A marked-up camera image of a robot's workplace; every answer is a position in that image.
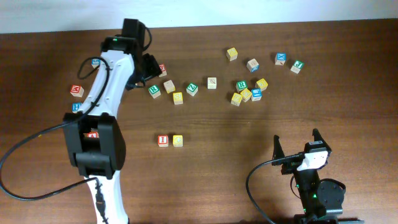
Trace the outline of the red I block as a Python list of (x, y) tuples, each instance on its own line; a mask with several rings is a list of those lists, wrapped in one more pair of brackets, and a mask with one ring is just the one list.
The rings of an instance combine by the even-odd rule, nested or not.
[(168, 147), (169, 137), (167, 135), (158, 135), (157, 142), (159, 147)]

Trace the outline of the yellow C block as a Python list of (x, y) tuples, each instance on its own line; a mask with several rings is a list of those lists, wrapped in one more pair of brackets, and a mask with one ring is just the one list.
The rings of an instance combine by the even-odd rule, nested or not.
[(172, 143), (174, 147), (182, 147), (183, 146), (183, 136), (182, 135), (173, 135)]

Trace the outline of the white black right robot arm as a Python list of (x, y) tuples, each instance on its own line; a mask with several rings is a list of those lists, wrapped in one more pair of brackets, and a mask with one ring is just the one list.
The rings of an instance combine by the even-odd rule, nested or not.
[(331, 148), (322, 138), (317, 129), (312, 131), (314, 140), (305, 144), (304, 150), (297, 154), (286, 156), (280, 145), (279, 136), (273, 138), (273, 166), (281, 166), (283, 175), (292, 174), (300, 200), (307, 219), (320, 218), (326, 215), (326, 208), (320, 202), (317, 190), (320, 185), (318, 170), (325, 167)]

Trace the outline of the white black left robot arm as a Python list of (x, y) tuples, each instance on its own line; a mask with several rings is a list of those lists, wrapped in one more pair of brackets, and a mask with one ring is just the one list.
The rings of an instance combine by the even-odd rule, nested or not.
[(105, 38), (86, 100), (63, 118), (68, 157), (90, 188), (98, 223), (129, 223), (120, 184), (126, 143), (117, 113), (124, 91), (161, 74), (155, 57), (146, 53), (149, 32), (139, 20), (125, 19), (120, 34)]

